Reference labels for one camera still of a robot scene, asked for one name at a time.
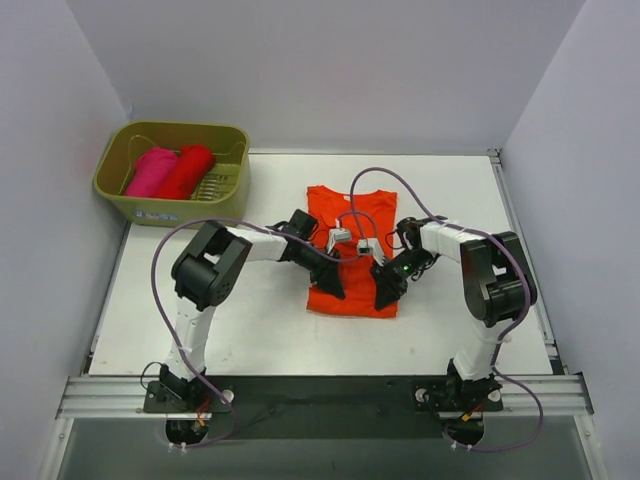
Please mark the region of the orange t shirt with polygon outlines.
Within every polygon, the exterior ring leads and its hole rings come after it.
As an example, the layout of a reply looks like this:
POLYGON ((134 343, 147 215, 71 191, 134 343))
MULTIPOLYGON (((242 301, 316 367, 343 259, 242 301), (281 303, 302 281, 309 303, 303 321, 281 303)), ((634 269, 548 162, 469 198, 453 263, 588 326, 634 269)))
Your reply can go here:
MULTIPOLYGON (((311 243, 319 249, 325 248, 329 240, 329 229, 339 225, 351 232, 350 241, 336 246, 342 258, 356 257, 356 244, 362 235, 377 238, 384 254, 391 257, 393 251, 387 244, 386 235, 395 227, 397 194, 377 190, 356 195, 354 203, 356 210, 360 212, 358 217, 351 214, 349 196, 346 193, 335 192, 323 185, 308 187, 308 213, 318 221, 311 243)), ((341 264, 339 273, 345 298, 338 299, 312 287, 309 289, 307 309, 329 316, 395 318, 398 312, 396 303, 381 310, 375 309, 376 284, 370 272, 372 265, 373 259, 370 257, 341 264)))

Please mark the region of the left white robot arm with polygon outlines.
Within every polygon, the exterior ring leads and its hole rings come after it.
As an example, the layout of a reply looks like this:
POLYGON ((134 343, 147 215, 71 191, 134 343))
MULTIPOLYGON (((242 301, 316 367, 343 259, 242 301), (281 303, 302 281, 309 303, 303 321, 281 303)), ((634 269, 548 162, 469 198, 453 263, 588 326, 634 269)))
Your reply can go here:
POLYGON ((339 276, 339 256, 310 244, 317 226, 318 221, 300 209, 271 228, 249 225, 240 230, 217 220, 202 223, 171 269, 178 299, 173 321, 161 306, 156 278, 159 254, 154 254, 152 295, 172 337, 171 350, 154 386, 157 400, 170 402, 182 411, 193 410, 203 401, 208 390, 206 343, 213 316, 231 294, 246 263, 292 262, 308 271, 313 286, 339 300, 346 298, 339 276))

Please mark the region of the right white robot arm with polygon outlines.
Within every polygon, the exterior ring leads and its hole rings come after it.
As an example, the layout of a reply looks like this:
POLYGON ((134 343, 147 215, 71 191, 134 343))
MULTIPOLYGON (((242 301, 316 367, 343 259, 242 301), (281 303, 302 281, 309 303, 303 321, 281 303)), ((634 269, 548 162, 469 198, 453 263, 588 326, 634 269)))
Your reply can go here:
POLYGON ((436 378, 428 396, 441 407, 474 406, 500 388, 494 367, 502 343, 522 323, 538 298, 519 236, 513 231, 489 234, 466 229, 445 217, 408 217, 397 224, 402 251, 396 257, 375 256, 371 275, 374 307, 382 310, 407 292, 410 277, 440 259, 461 268, 465 305, 474 319, 474 339, 461 347, 436 378))

